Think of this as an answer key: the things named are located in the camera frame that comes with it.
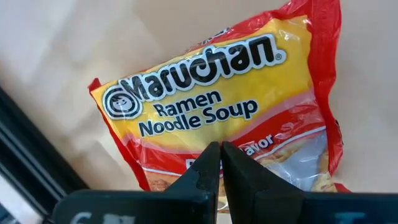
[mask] maruchan logo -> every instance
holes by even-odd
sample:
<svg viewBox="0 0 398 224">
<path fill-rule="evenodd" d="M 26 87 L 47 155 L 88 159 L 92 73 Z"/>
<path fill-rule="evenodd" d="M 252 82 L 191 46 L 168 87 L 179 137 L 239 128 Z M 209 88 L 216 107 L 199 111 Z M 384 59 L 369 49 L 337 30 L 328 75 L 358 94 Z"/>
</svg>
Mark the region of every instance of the maruchan logo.
<svg viewBox="0 0 398 224">
<path fill-rule="evenodd" d="M 106 90 L 103 106 L 111 119 L 134 119 L 142 113 L 142 102 L 119 85 Z"/>
<path fill-rule="evenodd" d="M 252 69 L 273 67 L 284 63 L 286 56 L 284 50 L 277 48 L 272 34 L 225 47 L 209 45 L 201 54 L 156 72 L 120 79 L 117 85 L 106 90 L 103 106 L 111 119 L 134 119 L 142 113 L 143 102 L 162 100 L 178 91 L 189 91 L 195 85 L 210 86 L 221 77 L 229 79 Z"/>
</svg>

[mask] ramen noodle package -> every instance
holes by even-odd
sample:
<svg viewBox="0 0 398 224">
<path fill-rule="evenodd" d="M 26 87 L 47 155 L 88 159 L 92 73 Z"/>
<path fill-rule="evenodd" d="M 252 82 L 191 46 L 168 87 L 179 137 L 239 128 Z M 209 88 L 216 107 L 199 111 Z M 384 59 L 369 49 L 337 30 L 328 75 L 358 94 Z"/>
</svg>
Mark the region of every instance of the ramen noodle package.
<svg viewBox="0 0 398 224">
<path fill-rule="evenodd" d="M 340 26 L 339 0 L 291 0 L 144 72 L 96 79 L 90 93 L 144 190 L 166 189 L 210 142 L 231 141 L 302 190 L 334 192 Z"/>
</svg>

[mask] mascot face logo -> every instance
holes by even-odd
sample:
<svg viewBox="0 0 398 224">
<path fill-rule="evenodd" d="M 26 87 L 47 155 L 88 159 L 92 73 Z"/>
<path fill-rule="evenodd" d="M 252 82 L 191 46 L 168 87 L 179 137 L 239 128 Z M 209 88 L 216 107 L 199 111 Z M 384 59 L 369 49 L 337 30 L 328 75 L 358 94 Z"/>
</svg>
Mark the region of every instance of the mascot face logo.
<svg viewBox="0 0 398 224">
<path fill-rule="evenodd" d="M 142 103 L 119 85 L 106 90 L 103 106 L 111 119 L 134 119 L 142 113 Z"/>
</svg>

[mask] beige surface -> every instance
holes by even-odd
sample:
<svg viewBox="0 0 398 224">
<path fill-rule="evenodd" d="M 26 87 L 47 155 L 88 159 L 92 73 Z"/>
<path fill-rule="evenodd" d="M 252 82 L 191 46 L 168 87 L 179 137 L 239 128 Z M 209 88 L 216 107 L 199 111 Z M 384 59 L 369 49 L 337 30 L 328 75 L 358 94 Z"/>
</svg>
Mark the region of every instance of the beige surface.
<svg viewBox="0 0 398 224">
<path fill-rule="evenodd" d="M 0 0 L 0 86 L 91 187 L 136 189 L 88 95 L 90 81 L 160 63 L 283 2 Z M 398 192 L 398 1 L 342 0 L 342 7 L 331 107 L 345 156 L 336 178 L 354 191 Z"/>
</svg>

